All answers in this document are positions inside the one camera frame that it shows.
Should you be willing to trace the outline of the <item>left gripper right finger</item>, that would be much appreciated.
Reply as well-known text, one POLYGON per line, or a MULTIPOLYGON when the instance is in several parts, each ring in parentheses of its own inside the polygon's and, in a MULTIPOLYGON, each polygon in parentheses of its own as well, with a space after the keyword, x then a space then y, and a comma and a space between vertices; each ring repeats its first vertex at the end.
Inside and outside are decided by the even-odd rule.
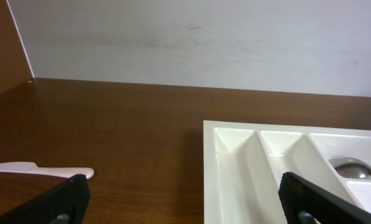
POLYGON ((371 224, 371 213, 293 172, 282 175, 278 195, 288 224, 371 224))

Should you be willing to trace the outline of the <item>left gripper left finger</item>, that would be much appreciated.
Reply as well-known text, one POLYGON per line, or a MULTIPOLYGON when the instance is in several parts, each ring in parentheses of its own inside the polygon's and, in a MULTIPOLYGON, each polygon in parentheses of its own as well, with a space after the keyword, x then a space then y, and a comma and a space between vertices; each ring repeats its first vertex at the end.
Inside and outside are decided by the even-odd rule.
POLYGON ((87 178, 83 174, 76 174, 28 202, 0 215, 0 223, 81 224, 89 200, 87 178))

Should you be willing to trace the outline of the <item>large steel spoon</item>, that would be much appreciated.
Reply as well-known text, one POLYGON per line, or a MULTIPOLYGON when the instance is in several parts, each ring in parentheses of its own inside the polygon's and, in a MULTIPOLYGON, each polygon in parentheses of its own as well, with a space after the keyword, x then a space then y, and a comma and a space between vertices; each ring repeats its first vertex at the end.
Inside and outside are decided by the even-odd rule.
POLYGON ((329 163, 336 172, 349 179, 366 179, 371 176, 371 166, 366 162, 353 157, 329 159, 329 163))

